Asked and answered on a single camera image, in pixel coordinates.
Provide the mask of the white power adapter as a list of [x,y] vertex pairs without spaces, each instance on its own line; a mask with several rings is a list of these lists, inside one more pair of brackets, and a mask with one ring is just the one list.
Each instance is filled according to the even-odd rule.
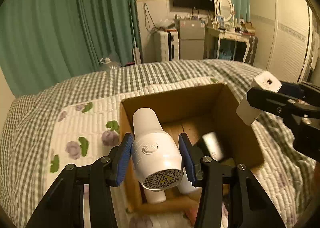
[[250,126],[261,114],[261,107],[268,94],[277,93],[282,83],[269,71],[263,71],[256,76],[247,93],[236,109],[237,115]]

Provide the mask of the grey 65W charger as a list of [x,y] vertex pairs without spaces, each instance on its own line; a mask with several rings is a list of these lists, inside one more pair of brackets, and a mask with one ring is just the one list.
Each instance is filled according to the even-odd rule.
[[224,158],[224,152],[219,143],[216,133],[206,133],[202,136],[202,138],[211,158],[216,161],[221,161]]

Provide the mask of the white handheld device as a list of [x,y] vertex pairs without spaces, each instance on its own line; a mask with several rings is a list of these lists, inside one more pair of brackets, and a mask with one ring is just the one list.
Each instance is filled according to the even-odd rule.
[[132,161],[141,185],[151,191],[177,186],[183,178],[182,156],[156,113],[150,108],[138,109],[133,115],[133,130]]

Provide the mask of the grey checked bedspread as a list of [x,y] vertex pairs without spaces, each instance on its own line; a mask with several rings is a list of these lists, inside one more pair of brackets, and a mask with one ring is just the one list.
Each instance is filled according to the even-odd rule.
[[[77,76],[16,99],[1,135],[1,206],[17,227],[25,227],[48,177],[62,167],[51,139],[54,125],[67,119],[68,106],[80,112],[103,98],[103,123],[108,123],[119,120],[122,99],[160,91],[221,82],[240,100],[260,73],[251,65],[224,60],[147,63]],[[311,200],[315,162],[294,150],[293,134],[281,118],[262,113],[253,130],[265,158],[255,176],[285,225],[293,227]]]

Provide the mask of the pink patterned pouch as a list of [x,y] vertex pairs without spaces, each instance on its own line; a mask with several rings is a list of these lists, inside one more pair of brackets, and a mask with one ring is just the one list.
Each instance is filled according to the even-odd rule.
[[189,220],[192,226],[195,225],[198,209],[199,207],[195,206],[185,210],[184,212],[186,218]]

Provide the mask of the white tube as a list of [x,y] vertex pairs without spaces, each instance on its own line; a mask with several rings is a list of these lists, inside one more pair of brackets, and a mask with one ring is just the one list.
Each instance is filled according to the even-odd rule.
[[186,173],[184,173],[182,180],[177,186],[177,188],[181,194],[185,194],[185,195],[191,194],[201,189],[200,187],[194,187],[192,185],[192,183],[188,180]]

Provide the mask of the white louvered wardrobe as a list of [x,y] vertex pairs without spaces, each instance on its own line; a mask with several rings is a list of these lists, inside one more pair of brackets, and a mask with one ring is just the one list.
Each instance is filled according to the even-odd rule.
[[305,0],[249,0],[258,39],[253,65],[298,82],[311,58],[312,12]]

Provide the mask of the brown cardboard box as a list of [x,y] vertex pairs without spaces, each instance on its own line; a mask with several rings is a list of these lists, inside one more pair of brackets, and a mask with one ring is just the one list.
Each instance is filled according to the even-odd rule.
[[153,110],[161,127],[174,140],[175,148],[208,156],[200,143],[205,134],[214,132],[222,147],[224,159],[252,169],[264,162],[258,137],[251,126],[237,115],[239,103],[227,84],[216,83],[131,97],[120,103],[120,136],[133,133],[133,115],[140,108]]

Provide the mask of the floral white quilted mat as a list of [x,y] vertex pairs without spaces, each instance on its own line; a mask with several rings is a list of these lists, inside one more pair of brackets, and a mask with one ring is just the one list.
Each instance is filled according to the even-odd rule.
[[[46,186],[49,187],[63,166],[74,163],[84,166],[107,154],[119,142],[118,132],[111,125],[120,126],[120,102],[163,91],[213,83],[214,77],[197,77],[167,84],[151,84],[141,90],[93,100],[93,107],[82,112],[84,103],[63,108],[57,117],[50,144],[50,167]],[[266,190],[287,227],[297,221],[296,192],[293,186],[295,150],[293,134],[281,119],[263,113],[252,125],[264,156],[264,163],[254,174]]]

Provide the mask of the blue basket under table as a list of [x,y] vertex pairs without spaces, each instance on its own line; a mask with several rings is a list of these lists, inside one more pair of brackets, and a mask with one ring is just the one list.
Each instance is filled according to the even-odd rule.
[[228,60],[228,61],[231,61],[231,60],[232,60],[232,57],[233,57],[233,54],[231,53],[230,50],[220,49],[220,51],[219,51],[219,59],[220,59],[220,60]]

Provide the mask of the red capped white bottle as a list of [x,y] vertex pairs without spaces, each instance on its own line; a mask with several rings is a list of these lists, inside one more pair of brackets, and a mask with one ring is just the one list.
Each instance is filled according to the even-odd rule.
[[166,201],[165,192],[161,186],[152,185],[150,187],[144,186],[144,193],[149,204],[159,204]]

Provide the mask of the white dressing table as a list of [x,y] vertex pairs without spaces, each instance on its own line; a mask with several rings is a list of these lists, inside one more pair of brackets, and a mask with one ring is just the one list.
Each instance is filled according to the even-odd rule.
[[219,59],[222,41],[231,45],[232,60],[235,60],[238,43],[245,43],[246,48],[242,55],[242,63],[246,62],[250,49],[250,36],[244,33],[217,29],[212,26],[207,26],[205,29],[204,58],[210,59],[210,57],[213,57],[213,59]]

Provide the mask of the oval white vanity mirror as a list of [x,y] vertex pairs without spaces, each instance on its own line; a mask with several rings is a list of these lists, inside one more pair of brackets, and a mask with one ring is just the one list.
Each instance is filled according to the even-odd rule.
[[231,0],[217,0],[215,7],[215,19],[220,24],[234,26],[235,8]]

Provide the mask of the grey mini fridge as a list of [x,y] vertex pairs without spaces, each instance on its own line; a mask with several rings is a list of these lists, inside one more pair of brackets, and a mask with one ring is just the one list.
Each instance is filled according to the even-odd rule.
[[202,60],[204,58],[205,23],[195,19],[175,19],[178,29],[180,59]]

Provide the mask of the white suitcase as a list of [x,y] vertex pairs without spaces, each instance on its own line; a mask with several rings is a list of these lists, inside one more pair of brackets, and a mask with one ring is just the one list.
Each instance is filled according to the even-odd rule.
[[153,40],[157,62],[178,61],[180,59],[177,30],[158,31],[154,34]]

